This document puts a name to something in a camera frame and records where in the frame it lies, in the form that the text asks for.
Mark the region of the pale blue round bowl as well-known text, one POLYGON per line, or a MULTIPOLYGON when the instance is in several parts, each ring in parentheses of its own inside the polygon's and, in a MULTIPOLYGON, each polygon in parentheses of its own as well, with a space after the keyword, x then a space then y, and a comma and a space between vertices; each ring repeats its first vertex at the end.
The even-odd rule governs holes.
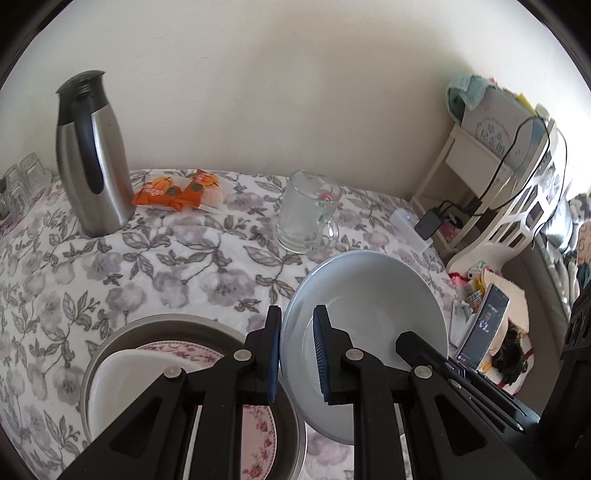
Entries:
POLYGON ((321 392, 314 343, 315 306, 324 305, 332 327, 384 365, 408 371, 396 340, 413 331, 440 354, 449 354, 442 308, 421 276, 404 262, 375 251, 332 257, 301 282, 283 314, 280 366, 283 385, 312 429, 332 441, 353 443, 353 407, 329 406, 321 392))

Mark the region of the pink floral round plate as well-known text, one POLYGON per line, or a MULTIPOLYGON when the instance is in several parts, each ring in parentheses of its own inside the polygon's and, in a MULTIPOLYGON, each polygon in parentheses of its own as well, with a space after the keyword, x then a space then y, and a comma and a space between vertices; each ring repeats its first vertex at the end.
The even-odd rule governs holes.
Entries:
MULTIPOLYGON (((164 340, 140 346, 142 350, 163 352, 183 358, 199 368, 209 368, 222 354, 186 341, 164 340)), ((242 479, 266 479, 276 457, 276 424, 270 407, 245 405, 242 410, 242 479)))

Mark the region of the stainless steel round plate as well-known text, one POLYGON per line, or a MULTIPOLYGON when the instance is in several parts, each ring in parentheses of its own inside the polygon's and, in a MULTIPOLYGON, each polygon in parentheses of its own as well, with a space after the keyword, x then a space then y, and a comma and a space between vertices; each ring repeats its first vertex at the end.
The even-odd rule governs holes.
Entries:
MULTIPOLYGON (((196 343, 223 355, 235 352, 245 341, 245 335, 221 323, 186 314, 148 316, 122 327, 110 335, 91 355, 82 381, 81 416, 86 439, 91 442, 87 423, 90 384, 102 361, 109 355, 126 349, 164 340, 196 343)), ((283 387, 277 388, 276 402, 270 406, 276 424, 277 449, 273 467, 266 479, 297 479, 304 465, 307 432, 304 421, 297 415, 283 387)))

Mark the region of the small white square bowl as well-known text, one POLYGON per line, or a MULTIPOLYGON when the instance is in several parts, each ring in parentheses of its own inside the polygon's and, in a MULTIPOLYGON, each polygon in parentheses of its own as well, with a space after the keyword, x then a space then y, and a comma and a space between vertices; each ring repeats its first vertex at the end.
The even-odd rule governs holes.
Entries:
POLYGON ((170 353, 126 349, 109 355, 98 366, 90 384, 87 423, 94 441, 168 367, 187 373, 195 363, 170 353))

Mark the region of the dark brown fuzzy item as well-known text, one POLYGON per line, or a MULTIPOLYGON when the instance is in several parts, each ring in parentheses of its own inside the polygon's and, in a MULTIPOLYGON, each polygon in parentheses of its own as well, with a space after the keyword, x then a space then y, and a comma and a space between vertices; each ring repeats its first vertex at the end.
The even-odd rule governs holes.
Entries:
POLYGON ((528 358, 521 346, 524 334, 510 325, 500 349, 491 359, 491 366, 501 375, 500 387, 513 385, 527 372, 528 358))

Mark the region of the clear glass mug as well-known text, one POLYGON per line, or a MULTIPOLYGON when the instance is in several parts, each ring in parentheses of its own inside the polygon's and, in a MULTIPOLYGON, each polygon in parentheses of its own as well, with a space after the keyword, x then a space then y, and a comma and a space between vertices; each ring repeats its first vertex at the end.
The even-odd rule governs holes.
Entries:
POLYGON ((280 199, 276 238, 283 248, 297 254, 328 251, 339 239, 335 210, 342 189, 333 179, 311 170, 294 172, 280 199))

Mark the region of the smartphone on stand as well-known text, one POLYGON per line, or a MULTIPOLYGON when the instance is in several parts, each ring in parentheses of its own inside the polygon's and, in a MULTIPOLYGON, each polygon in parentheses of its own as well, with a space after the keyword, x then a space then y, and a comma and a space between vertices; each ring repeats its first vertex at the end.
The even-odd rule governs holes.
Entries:
POLYGON ((459 347, 456 359, 477 370, 506 315, 510 298, 495 284, 491 284, 480 303, 475 319, 459 347))

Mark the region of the white power strip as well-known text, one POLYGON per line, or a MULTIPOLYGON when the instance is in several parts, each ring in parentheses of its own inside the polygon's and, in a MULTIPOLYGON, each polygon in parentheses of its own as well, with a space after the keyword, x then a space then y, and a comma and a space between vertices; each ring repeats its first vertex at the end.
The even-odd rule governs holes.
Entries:
POLYGON ((433 240, 424 240, 415 230, 419 218, 415 213, 404 208, 397 208, 389 217, 390 223, 401 233, 404 239, 418 253, 423 253, 433 245, 433 240))

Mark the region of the orange snack packet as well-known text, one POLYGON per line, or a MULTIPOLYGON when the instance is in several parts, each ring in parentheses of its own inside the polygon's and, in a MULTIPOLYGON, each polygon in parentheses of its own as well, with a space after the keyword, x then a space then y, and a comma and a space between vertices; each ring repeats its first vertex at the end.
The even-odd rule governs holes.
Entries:
POLYGON ((177 201, 180 194, 180 187, 170 176, 158 176, 145 182, 134 195, 132 204, 181 211, 183 206, 177 201))
POLYGON ((187 207, 200 209, 221 209, 230 186, 216 174, 197 169, 188 185, 177 196, 177 201, 187 207))

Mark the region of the black charger plug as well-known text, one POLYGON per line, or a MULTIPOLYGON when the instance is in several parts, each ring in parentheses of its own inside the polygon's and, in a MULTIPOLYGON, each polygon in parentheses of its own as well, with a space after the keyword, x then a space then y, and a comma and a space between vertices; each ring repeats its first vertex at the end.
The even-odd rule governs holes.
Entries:
POLYGON ((443 223, 442 214, 437 209, 428 210, 415 225, 415 232, 421 239, 431 239, 443 223))

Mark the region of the white wooden shelf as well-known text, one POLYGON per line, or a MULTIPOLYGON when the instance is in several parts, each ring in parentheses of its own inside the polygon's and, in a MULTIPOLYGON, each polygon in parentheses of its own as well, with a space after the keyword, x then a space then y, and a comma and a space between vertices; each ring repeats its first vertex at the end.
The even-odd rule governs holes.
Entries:
POLYGON ((454 126, 437 159, 411 198, 420 216, 440 212, 443 224, 433 236, 446 261, 480 235, 479 219, 508 198, 515 176, 462 127, 454 126))

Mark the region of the stainless steel thermos jug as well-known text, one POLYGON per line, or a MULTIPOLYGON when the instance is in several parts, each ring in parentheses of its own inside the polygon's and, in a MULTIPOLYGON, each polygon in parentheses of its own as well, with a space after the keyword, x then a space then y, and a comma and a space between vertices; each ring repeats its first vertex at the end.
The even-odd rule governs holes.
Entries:
POLYGON ((57 167, 80 228, 89 237, 118 231, 135 211, 123 138, 103 75, 84 71, 57 90, 57 167))

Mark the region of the white lattice chair back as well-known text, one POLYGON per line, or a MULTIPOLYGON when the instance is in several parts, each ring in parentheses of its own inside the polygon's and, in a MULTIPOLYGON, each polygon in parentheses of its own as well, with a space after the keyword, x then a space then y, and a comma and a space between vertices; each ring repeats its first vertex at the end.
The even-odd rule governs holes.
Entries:
POLYGON ((517 257, 558 207, 565 191, 567 166, 567 141, 553 127, 541 160, 524 186, 505 200, 501 208, 494 209, 494 219, 474 242, 449 260, 448 273, 467 276, 476 267, 499 272, 517 257))

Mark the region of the teal cloth on shelf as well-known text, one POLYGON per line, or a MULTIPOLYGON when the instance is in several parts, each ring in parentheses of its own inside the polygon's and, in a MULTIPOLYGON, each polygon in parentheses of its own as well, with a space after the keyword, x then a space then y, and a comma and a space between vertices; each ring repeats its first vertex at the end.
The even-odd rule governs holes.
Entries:
POLYGON ((463 74, 450 81, 446 89, 446 107, 452 119, 461 124, 466 110, 474 110, 496 83, 475 74, 463 74))

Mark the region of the small clear glass cups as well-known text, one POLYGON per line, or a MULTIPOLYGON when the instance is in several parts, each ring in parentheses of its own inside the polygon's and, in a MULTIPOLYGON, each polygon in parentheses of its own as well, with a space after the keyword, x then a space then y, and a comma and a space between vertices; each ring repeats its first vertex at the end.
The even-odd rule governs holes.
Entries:
POLYGON ((1 177, 1 222, 24 216, 50 185, 52 174, 35 153, 9 167, 1 177))

